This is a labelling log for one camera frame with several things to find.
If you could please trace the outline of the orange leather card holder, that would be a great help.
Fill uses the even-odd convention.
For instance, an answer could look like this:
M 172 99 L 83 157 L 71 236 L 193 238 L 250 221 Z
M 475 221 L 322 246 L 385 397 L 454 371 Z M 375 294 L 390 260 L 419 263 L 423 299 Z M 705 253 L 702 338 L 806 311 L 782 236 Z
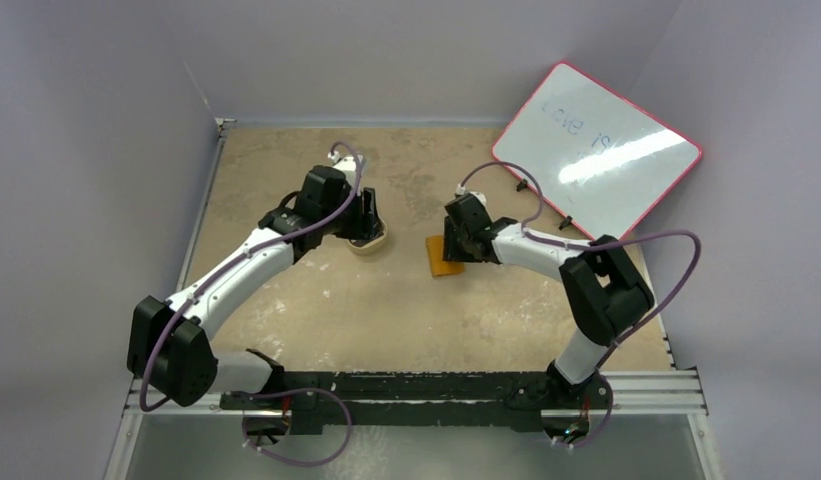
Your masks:
M 429 236 L 425 239 L 430 274 L 433 278 L 442 278 L 462 274 L 465 265 L 445 258 L 445 240 L 443 235 Z

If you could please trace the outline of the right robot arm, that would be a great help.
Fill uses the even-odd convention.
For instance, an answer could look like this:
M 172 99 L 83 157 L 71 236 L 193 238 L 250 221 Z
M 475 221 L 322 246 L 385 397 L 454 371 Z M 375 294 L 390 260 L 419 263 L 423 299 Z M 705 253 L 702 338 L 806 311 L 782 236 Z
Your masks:
M 492 219 L 479 196 L 463 194 L 445 205 L 448 261 L 494 263 L 527 269 L 558 281 L 576 328 L 547 369 L 547 392 L 562 407 L 582 399 L 586 382 L 621 335 L 655 305 L 654 294 L 616 239 L 570 241 L 525 228 L 509 217 Z

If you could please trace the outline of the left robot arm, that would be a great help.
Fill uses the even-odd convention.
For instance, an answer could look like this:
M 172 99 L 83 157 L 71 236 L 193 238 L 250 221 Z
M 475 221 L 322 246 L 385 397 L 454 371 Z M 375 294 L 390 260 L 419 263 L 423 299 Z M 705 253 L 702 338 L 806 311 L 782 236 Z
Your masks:
M 362 187 L 363 168 L 352 157 L 313 167 L 219 265 L 164 300 L 148 296 L 137 304 L 126 366 L 142 393 L 154 388 L 182 407 L 207 393 L 245 393 L 261 409 L 281 402 L 279 363 L 252 348 L 216 353 L 211 341 L 246 300 L 324 237 L 375 238 L 375 192 Z

